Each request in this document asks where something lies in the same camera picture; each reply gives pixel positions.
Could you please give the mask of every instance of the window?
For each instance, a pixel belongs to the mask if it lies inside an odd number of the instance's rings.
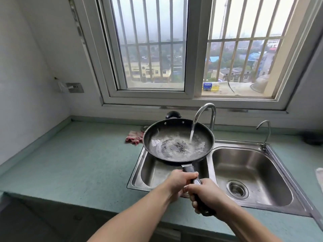
[[[219,108],[279,110],[315,48],[319,27],[312,24],[322,3],[74,1],[104,103],[213,102]],[[255,91],[252,84],[259,76],[266,76],[267,84]],[[234,86],[222,83],[226,80]],[[222,90],[204,91],[206,81],[220,82]]]

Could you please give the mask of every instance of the green countertop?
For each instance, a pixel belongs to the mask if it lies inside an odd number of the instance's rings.
[[[124,143],[140,126],[72,122],[40,148],[0,176],[0,191],[119,213],[146,192],[127,189],[142,145]],[[217,139],[262,141],[262,134],[214,132]],[[273,135],[269,143],[316,208],[323,214],[323,193],[315,169],[323,167],[323,148],[296,136]],[[310,217],[246,208],[284,241],[323,241]],[[197,215],[189,199],[180,198],[162,221],[183,231],[233,235],[214,217]]]

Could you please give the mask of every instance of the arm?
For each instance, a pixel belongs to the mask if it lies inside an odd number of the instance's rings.
[[[168,205],[198,173],[172,171],[167,180],[127,210],[107,221],[88,242],[148,242]]]
[[[216,217],[224,221],[243,242],[281,242],[257,219],[231,200],[211,179],[202,179],[202,185],[189,184],[188,191],[192,206],[200,213],[193,194],[216,211]]]

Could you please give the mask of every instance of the frying pan handle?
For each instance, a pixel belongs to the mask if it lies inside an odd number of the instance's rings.
[[[166,114],[166,119],[170,119],[172,117],[175,117],[175,118],[181,118],[181,114],[177,111],[170,111]]]
[[[193,165],[189,165],[189,166],[187,165],[187,166],[182,166],[182,167],[185,172],[195,172]],[[191,183],[202,185],[202,182],[199,179],[199,177],[197,177],[196,179],[192,179]],[[216,211],[212,210],[206,204],[204,204],[198,195],[194,194],[194,198],[195,198],[195,201],[197,202],[199,210],[203,216],[215,216],[216,215]]]

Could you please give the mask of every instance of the sky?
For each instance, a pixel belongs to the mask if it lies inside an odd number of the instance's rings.
[[[282,31],[285,26],[293,1],[294,0],[280,1],[270,36],[282,34]],[[226,38],[235,38],[237,35],[237,29],[239,26],[243,2],[244,0],[232,0]],[[117,0],[112,0],[112,3],[113,3],[115,19],[117,23],[119,40],[121,44],[124,44]],[[120,3],[121,3],[121,10],[123,15],[127,43],[134,43],[135,36],[134,36],[134,29],[133,29],[131,9],[130,9],[130,0],[120,0]],[[226,3],[226,0],[216,1],[214,24],[212,29],[212,39],[219,39],[221,36],[221,27],[222,27],[223,18],[225,15],[225,3]],[[266,36],[275,4],[276,4],[276,0],[264,0],[263,8],[260,12],[259,21],[256,28],[255,37]],[[250,37],[258,6],[259,6],[259,0],[248,0],[246,11],[244,14],[244,21],[242,24],[240,37]],[[134,7],[134,14],[135,14],[138,42],[145,43],[147,41],[146,41],[145,20],[144,20],[142,0],[133,0],[133,7]],[[156,0],[146,0],[146,7],[147,7],[149,40],[157,42],[158,30],[157,30]],[[159,13],[160,13],[161,41],[167,41],[167,40],[170,40],[170,1],[159,0],[159,10],[160,10]],[[174,40],[178,40],[178,41],[183,40],[183,11],[184,11],[184,0],[173,0],[173,37],[174,37]]]

